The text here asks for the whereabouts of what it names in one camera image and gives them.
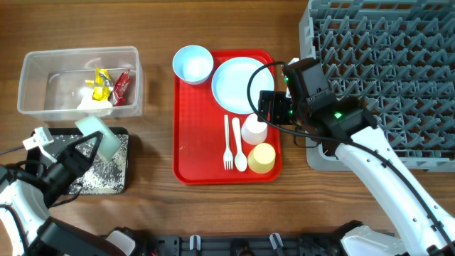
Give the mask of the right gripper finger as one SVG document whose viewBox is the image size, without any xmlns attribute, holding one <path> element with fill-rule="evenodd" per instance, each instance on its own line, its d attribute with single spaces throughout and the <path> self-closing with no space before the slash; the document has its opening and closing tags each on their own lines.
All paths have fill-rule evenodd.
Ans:
<svg viewBox="0 0 455 256">
<path fill-rule="evenodd" d="M 291 99 L 286 96 L 285 92 L 273 92 L 271 123 L 292 124 L 291 116 Z"/>
<path fill-rule="evenodd" d="M 261 90 L 258 101 L 258 112 L 259 116 L 267 119 L 268 122 L 273 123 L 273 111 L 274 111 L 274 94 L 275 91 Z"/>
</svg>

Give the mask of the green bowl with rice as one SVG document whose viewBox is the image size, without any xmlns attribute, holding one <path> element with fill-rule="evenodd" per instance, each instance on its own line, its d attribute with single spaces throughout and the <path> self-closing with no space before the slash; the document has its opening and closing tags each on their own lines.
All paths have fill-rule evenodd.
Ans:
<svg viewBox="0 0 455 256">
<path fill-rule="evenodd" d="M 75 122 L 75 126 L 86 137 L 94 132 L 102 133 L 100 147 L 97 150 L 100 156 L 110 161 L 119 150 L 121 143 L 110 128 L 97 116 L 88 116 Z"/>
</svg>

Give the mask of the white tissue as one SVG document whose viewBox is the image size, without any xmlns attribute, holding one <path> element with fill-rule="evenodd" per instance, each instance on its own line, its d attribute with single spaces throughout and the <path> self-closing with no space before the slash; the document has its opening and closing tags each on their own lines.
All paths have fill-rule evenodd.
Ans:
<svg viewBox="0 0 455 256">
<path fill-rule="evenodd" d="M 94 100 L 92 98 L 93 90 L 87 88 L 82 91 L 82 99 L 80 104 L 77 106 L 77 110 L 84 111 L 88 114 L 97 115 L 103 117 L 110 115 L 113 111 L 112 103 L 109 100 Z"/>
</svg>

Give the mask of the yellow foil wrapper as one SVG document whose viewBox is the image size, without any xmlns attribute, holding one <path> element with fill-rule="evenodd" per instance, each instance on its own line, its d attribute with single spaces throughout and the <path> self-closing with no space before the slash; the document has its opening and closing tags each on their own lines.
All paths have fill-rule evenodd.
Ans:
<svg viewBox="0 0 455 256">
<path fill-rule="evenodd" d="M 95 69 L 95 79 L 85 81 L 93 88 L 92 99 L 96 101 L 107 101 L 113 90 L 114 83 L 107 69 Z"/>
</svg>

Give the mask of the red snack wrapper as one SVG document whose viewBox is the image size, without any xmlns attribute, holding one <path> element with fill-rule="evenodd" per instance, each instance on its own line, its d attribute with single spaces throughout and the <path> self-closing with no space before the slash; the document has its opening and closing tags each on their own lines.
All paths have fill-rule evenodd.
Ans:
<svg viewBox="0 0 455 256">
<path fill-rule="evenodd" d="M 110 95 L 109 101 L 115 107 L 123 105 L 126 101 L 124 94 L 127 91 L 132 80 L 129 72 L 130 70 L 123 72 L 114 84 L 114 89 Z"/>
</svg>

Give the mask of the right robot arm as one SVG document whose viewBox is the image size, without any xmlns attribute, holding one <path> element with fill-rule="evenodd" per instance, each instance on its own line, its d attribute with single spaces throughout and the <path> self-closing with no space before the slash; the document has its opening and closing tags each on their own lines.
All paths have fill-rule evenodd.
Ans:
<svg viewBox="0 0 455 256">
<path fill-rule="evenodd" d="M 263 90 L 252 103 L 258 120 L 327 149 L 367 187 L 397 237 L 353 221 L 333 241 L 342 255 L 453 255 L 454 217 L 402 163 L 370 110 L 356 97 L 338 99 L 319 60 L 280 62 L 286 92 Z"/>
</svg>

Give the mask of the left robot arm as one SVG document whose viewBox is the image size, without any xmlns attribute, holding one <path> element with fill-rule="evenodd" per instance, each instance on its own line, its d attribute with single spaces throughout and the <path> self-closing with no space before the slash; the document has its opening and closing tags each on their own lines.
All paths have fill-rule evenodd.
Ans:
<svg viewBox="0 0 455 256">
<path fill-rule="evenodd" d="M 91 167 L 103 133 L 94 132 L 65 147 L 40 176 L 20 163 L 1 167 L 1 221 L 14 255 L 130 255 L 135 242 L 114 231 L 93 235 L 50 215 L 58 198 Z"/>
</svg>

